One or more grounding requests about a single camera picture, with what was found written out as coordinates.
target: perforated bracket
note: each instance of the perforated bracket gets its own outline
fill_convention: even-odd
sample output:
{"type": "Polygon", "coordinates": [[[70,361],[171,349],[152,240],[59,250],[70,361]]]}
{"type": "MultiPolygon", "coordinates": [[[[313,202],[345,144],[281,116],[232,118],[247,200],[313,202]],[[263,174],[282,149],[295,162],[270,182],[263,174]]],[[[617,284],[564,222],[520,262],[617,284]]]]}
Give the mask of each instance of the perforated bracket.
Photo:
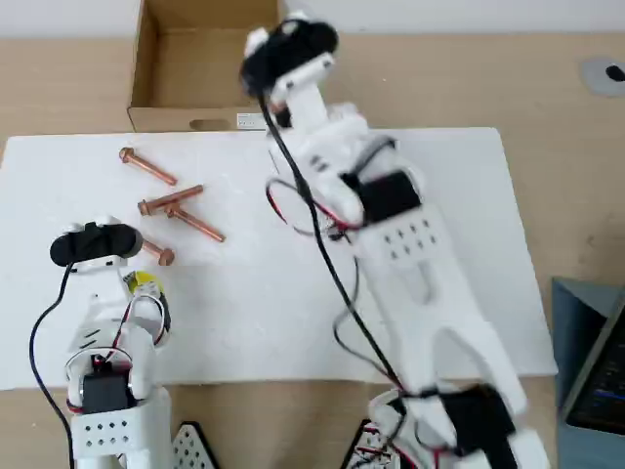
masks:
{"type": "Polygon", "coordinates": [[[174,469],[219,469],[197,423],[183,423],[172,445],[174,469]]]}

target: black cable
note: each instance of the black cable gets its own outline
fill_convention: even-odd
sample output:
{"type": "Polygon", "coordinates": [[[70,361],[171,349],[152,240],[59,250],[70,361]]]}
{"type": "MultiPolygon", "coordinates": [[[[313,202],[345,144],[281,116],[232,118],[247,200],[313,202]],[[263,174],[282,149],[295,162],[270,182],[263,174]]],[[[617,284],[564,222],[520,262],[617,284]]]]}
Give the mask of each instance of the black cable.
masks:
{"type": "MultiPolygon", "coordinates": [[[[347,236],[345,236],[345,238],[349,244],[352,243],[347,236]]],[[[360,265],[358,264],[358,259],[356,257],[354,257],[354,268],[355,268],[355,280],[354,280],[354,291],[352,293],[352,298],[351,298],[352,304],[356,303],[356,301],[358,300],[358,296],[360,294],[360,265]]],[[[383,375],[386,374],[384,369],[382,369],[380,365],[378,365],[377,363],[375,363],[373,360],[369,359],[365,355],[361,354],[360,352],[357,352],[356,350],[346,345],[346,343],[343,341],[343,339],[339,335],[339,329],[341,328],[341,325],[350,316],[350,314],[351,314],[350,310],[346,308],[343,311],[343,313],[341,313],[339,316],[337,316],[334,319],[334,322],[332,323],[332,332],[334,333],[334,339],[339,344],[339,346],[348,354],[353,355],[356,358],[369,363],[371,366],[373,366],[375,369],[378,370],[378,372],[382,373],[383,375]]],[[[405,420],[406,420],[406,414],[403,413],[400,415],[399,421],[397,422],[397,426],[393,429],[393,432],[391,433],[391,435],[384,441],[384,444],[380,448],[380,452],[378,454],[371,454],[370,456],[367,456],[367,457],[361,456],[360,461],[351,469],[357,469],[366,464],[371,464],[373,461],[380,458],[386,452],[386,450],[393,444],[393,441],[395,440],[395,438],[397,438],[397,435],[399,435],[399,432],[401,431],[401,427],[405,423],[405,420]]]]}
{"type": "Polygon", "coordinates": [[[30,359],[30,369],[32,369],[32,374],[34,374],[35,379],[37,380],[37,384],[39,385],[39,389],[41,389],[41,392],[46,397],[48,404],[50,404],[50,407],[53,409],[53,411],[55,412],[55,414],[61,421],[62,426],[65,430],[65,434],[67,435],[67,452],[68,452],[68,457],[69,457],[69,469],[74,469],[74,464],[75,464],[74,463],[74,445],[73,445],[73,440],[71,438],[71,428],[69,427],[69,423],[67,422],[67,419],[65,418],[65,416],[61,412],[61,409],[59,408],[54,398],[50,394],[50,391],[48,391],[48,388],[44,384],[43,380],[41,379],[41,376],[39,375],[39,371],[37,370],[37,363],[35,362],[35,337],[37,335],[37,330],[39,329],[41,322],[43,322],[43,320],[50,313],[52,313],[63,300],[63,297],[65,295],[65,288],[67,287],[67,280],[69,279],[69,274],[71,272],[71,269],[73,268],[73,265],[74,264],[72,262],[68,264],[67,267],[65,268],[65,273],[62,276],[61,287],[59,289],[59,297],[52,305],[50,305],[50,307],[48,307],[46,311],[44,311],[41,314],[39,319],[35,322],[35,325],[32,326],[32,331],[30,332],[30,341],[28,342],[28,357],[30,359]]]}
{"type": "Polygon", "coordinates": [[[311,212],[311,218],[312,218],[312,228],[314,232],[314,238],[316,240],[317,247],[319,248],[319,252],[321,253],[321,257],[323,257],[323,261],[325,262],[325,265],[328,271],[330,272],[332,279],[334,280],[334,284],[339,290],[339,293],[341,294],[341,297],[343,298],[343,302],[345,303],[346,307],[352,314],[356,324],[358,325],[359,329],[362,331],[362,334],[364,335],[367,342],[369,343],[369,345],[375,352],[375,355],[377,356],[378,360],[382,364],[382,367],[386,370],[384,374],[401,389],[401,385],[400,385],[397,374],[393,370],[391,363],[387,360],[386,356],[384,355],[384,352],[382,351],[378,343],[375,341],[375,338],[373,337],[373,335],[367,328],[366,324],[362,320],[362,317],[360,316],[358,311],[355,309],[354,304],[350,300],[350,295],[348,294],[348,292],[345,289],[345,286],[341,282],[341,279],[339,278],[339,275],[336,272],[334,264],[332,263],[332,259],[330,258],[330,255],[328,254],[328,251],[325,248],[325,244],[323,243],[323,236],[321,235],[321,228],[319,225],[318,216],[316,213],[316,208],[314,205],[313,193],[311,192],[311,187],[306,181],[306,178],[304,178],[304,176],[302,175],[300,168],[298,167],[297,163],[293,159],[293,156],[291,156],[291,153],[288,147],[282,140],[282,137],[280,136],[280,132],[278,131],[275,124],[273,123],[269,108],[267,106],[267,100],[265,98],[265,95],[262,92],[260,92],[258,93],[257,97],[258,97],[259,105],[261,107],[261,111],[263,113],[263,117],[265,118],[265,121],[270,129],[271,135],[275,139],[275,143],[277,144],[278,148],[284,155],[286,162],[291,168],[291,172],[293,173],[293,178],[295,180],[295,187],[297,188],[297,191],[302,197],[302,199],[304,200],[304,202],[309,207],[309,210],[311,212]]]}
{"type": "MultiPolygon", "coordinates": [[[[355,281],[354,281],[354,292],[353,292],[352,298],[351,298],[352,304],[355,304],[356,300],[358,299],[358,295],[360,293],[360,265],[358,264],[358,260],[355,257],[354,257],[354,267],[355,267],[355,281]]],[[[339,344],[339,347],[341,347],[345,352],[347,352],[348,354],[356,357],[359,360],[362,360],[363,362],[369,363],[371,366],[373,366],[375,369],[377,369],[379,373],[381,373],[383,376],[386,376],[387,372],[380,365],[375,363],[373,360],[371,360],[370,358],[368,358],[364,354],[362,354],[360,352],[357,352],[356,350],[351,348],[341,338],[341,336],[339,334],[339,330],[341,328],[341,325],[343,325],[343,322],[345,322],[345,320],[351,314],[352,314],[351,311],[348,308],[346,308],[345,310],[343,310],[343,313],[341,313],[339,316],[337,316],[334,319],[334,321],[332,322],[332,333],[334,335],[334,340],[336,341],[337,344],[339,344]]]]}

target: white wall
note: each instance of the white wall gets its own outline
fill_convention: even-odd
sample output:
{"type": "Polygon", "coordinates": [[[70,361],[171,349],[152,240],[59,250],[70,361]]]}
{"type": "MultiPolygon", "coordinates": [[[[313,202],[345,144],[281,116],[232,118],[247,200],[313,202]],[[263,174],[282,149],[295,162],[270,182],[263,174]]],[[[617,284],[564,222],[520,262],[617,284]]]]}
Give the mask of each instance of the white wall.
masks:
{"type": "Polygon", "coordinates": [[[139,0],[0,0],[0,37],[132,36],[139,4],[139,0]]]}
{"type": "MultiPolygon", "coordinates": [[[[345,31],[625,30],[625,0],[286,1],[345,31]]],[[[0,37],[130,36],[138,6],[139,0],[0,0],[0,37]]]]}
{"type": "Polygon", "coordinates": [[[625,0],[286,1],[350,32],[625,30],[625,0]]]}

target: mounting hole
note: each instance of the mounting hole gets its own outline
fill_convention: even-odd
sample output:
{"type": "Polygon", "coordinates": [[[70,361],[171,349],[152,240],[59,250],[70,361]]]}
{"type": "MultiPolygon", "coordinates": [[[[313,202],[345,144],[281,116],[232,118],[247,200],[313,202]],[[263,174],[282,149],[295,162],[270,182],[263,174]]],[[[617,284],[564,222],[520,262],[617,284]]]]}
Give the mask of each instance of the mounting hole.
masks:
{"type": "Polygon", "coordinates": [[[605,69],[605,74],[610,80],[616,81],[617,83],[625,81],[625,71],[618,65],[610,65],[605,69]]]}

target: bolt head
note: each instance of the bolt head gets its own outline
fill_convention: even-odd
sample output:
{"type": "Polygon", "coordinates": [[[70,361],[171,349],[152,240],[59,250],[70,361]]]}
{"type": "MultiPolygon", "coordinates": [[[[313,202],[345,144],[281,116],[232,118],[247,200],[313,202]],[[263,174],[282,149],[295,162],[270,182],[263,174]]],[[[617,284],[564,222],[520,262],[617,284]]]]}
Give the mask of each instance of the bolt head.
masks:
{"type": "Polygon", "coordinates": [[[168,247],[166,249],[163,249],[163,252],[158,258],[158,265],[159,266],[171,266],[172,263],[174,262],[174,259],[176,259],[176,255],[174,254],[174,251],[172,251],[168,247]]]}
{"type": "Polygon", "coordinates": [[[127,163],[135,155],[135,151],[128,147],[124,147],[119,151],[119,159],[122,163],[127,163]]]}
{"type": "Polygon", "coordinates": [[[151,215],[149,211],[149,206],[147,205],[147,202],[145,200],[139,202],[137,206],[139,207],[139,213],[141,213],[142,215],[151,215]]]}
{"type": "Polygon", "coordinates": [[[175,212],[176,212],[176,206],[174,204],[167,205],[165,207],[165,213],[167,214],[167,218],[175,217],[176,216],[175,212]]]}

